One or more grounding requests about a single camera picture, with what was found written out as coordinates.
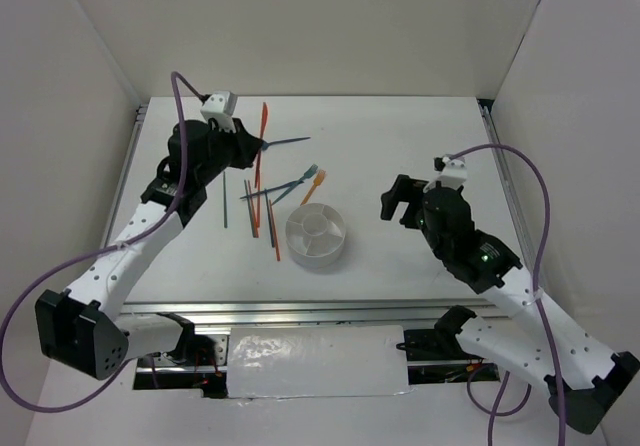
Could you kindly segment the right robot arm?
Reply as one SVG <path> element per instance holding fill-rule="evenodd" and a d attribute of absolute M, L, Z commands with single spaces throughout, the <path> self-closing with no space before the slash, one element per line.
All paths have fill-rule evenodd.
<path fill-rule="evenodd" d="M 500 239 L 476 228 L 461 188 L 445 181 L 396 178 L 381 196 L 381 217 L 400 220 L 425 237 L 434 256 L 457 280 L 496 306 L 521 335 L 495 330 L 463 306 L 435 324 L 436 345 L 448 358 L 484 357 L 542 392 L 571 429 L 591 434 L 639 372 L 630 352 L 615 352 L 587 333 L 543 290 Z"/>

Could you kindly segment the dark blue plastic spoon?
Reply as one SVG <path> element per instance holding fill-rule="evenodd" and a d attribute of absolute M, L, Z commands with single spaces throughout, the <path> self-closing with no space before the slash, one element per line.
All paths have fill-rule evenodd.
<path fill-rule="evenodd" d="M 305 136 L 305 137 L 294 137 L 294 138 L 279 139 L 279 140 L 275 140 L 275 141 L 262 141 L 261 150 L 262 151 L 266 151 L 270 147 L 273 147 L 273 146 L 292 144 L 292 143 L 306 141 L 306 140 L 309 140 L 309 139 L 310 139 L 309 136 Z"/>

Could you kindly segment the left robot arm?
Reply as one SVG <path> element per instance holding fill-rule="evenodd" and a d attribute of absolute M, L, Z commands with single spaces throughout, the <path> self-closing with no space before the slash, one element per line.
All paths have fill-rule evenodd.
<path fill-rule="evenodd" d="M 124 362 L 163 353 L 184 365 L 201 336 L 175 313 L 123 316 L 130 292 L 159 253 L 207 199 L 206 187 L 226 168 L 253 165 L 262 141 L 238 118 L 231 132 L 214 121 L 186 121 L 168 140 L 167 157 L 141 195 L 132 218 L 89 269 L 62 292 L 44 291 L 35 304 L 43 354 L 97 380 Z"/>

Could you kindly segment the orange-yellow plastic fork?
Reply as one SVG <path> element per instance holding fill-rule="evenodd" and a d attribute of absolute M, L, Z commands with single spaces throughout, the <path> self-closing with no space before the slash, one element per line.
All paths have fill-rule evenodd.
<path fill-rule="evenodd" d="M 326 177 L 326 171 L 325 170 L 318 170 L 317 171 L 315 177 L 313 178 L 313 182 L 312 182 L 312 184 L 310 186 L 310 189 L 308 190 L 308 192 L 306 193 L 304 199 L 300 203 L 301 206 L 306 205 L 309 202 L 309 200 L 311 199 L 311 197 L 314 194 L 315 190 L 323 183 L 325 177 Z"/>

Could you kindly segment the teal plastic fork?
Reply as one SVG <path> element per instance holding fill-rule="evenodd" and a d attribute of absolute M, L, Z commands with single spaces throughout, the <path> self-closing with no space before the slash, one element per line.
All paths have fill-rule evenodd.
<path fill-rule="evenodd" d="M 289 185 L 283 193 L 281 193 L 272 204 L 275 205 L 282 199 L 284 199 L 287 195 L 289 195 L 296 187 L 300 184 L 304 183 L 306 180 L 311 179 L 316 172 L 318 171 L 318 165 L 312 164 L 297 180 L 293 181 L 291 185 Z"/>

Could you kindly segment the orange plastic knife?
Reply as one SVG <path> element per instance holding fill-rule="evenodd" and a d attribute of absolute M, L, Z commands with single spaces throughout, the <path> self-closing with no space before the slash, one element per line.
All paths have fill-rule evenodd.
<path fill-rule="evenodd" d="M 259 139 L 264 143 L 264 134 L 268 124 L 268 116 L 269 116 L 269 108 L 266 102 L 262 103 L 261 109 L 261 121 L 260 121 L 260 130 L 259 130 Z M 260 185 L 260 168 L 261 168 L 261 158 L 262 158 L 262 149 L 259 150 L 256 164 L 255 164 L 255 177 L 254 177 L 254 186 L 259 189 Z"/>

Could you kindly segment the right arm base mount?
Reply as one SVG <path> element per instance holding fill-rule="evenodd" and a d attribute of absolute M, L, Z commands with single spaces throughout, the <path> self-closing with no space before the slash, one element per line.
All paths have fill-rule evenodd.
<path fill-rule="evenodd" d="M 476 313 L 463 306 L 449 309 L 430 328 L 408 329 L 396 345 L 408 363 L 410 385 L 497 381 L 497 367 L 484 358 L 463 351 L 456 334 Z"/>

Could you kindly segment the dark blue plastic knife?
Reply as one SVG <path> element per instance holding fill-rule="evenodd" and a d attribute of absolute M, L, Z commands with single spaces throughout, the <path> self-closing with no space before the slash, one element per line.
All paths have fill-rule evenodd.
<path fill-rule="evenodd" d="M 305 182 L 305 180 L 294 180 L 294 181 L 290 181 L 290 182 L 284 183 L 284 184 L 279 185 L 279 186 L 266 188 L 266 189 L 261 190 L 260 195 L 269 194 L 269 193 L 272 193 L 272 192 L 283 191 L 283 190 L 288 190 L 290 188 L 295 188 L 299 184 L 302 184 L 304 182 Z M 241 196 L 239 199 L 240 200 L 246 200 L 246 199 L 248 199 L 248 195 Z"/>

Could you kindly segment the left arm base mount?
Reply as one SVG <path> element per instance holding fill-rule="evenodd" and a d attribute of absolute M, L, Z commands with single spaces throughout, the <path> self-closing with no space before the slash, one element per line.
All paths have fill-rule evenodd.
<path fill-rule="evenodd" d="M 227 398 L 230 336 L 200 334 L 193 322 L 174 313 L 160 313 L 157 317 L 173 321 L 180 327 L 180 335 L 168 351 L 154 352 L 137 360 L 133 389 L 193 390 L 204 398 Z"/>

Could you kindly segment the white divided round container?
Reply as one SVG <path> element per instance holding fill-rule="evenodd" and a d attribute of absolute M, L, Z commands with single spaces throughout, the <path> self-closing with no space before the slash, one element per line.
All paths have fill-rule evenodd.
<path fill-rule="evenodd" d="M 308 269 L 320 269 L 335 263 L 346 240 L 346 223 L 329 205 L 307 203 L 288 217 L 285 238 L 292 259 Z"/>

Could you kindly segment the white foam board cover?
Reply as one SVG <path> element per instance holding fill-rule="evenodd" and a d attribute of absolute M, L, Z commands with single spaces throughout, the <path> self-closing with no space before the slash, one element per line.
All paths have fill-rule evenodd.
<path fill-rule="evenodd" d="M 394 396 L 410 391 L 403 329 L 387 326 L 234 328 L 231 398 Z"/>

